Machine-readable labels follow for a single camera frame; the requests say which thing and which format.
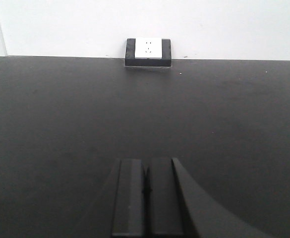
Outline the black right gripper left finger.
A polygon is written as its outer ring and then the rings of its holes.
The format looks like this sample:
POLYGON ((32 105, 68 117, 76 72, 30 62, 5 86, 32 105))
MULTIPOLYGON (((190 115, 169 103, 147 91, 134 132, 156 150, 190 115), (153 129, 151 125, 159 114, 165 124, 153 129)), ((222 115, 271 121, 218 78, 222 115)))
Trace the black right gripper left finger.
POLYGON ((112 225, 112 236, 144 236, 144 170, 141 160, 123 159, 112 225))

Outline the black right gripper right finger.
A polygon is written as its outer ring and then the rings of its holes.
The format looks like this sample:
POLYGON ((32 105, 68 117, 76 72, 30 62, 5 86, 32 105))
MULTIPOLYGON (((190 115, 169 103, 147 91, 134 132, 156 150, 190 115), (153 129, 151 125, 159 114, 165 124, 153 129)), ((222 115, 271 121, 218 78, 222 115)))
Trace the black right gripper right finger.
POLYGON ((269 238, 214 200, 177 158, 154 158, 148 171, 151 238, 269 238))

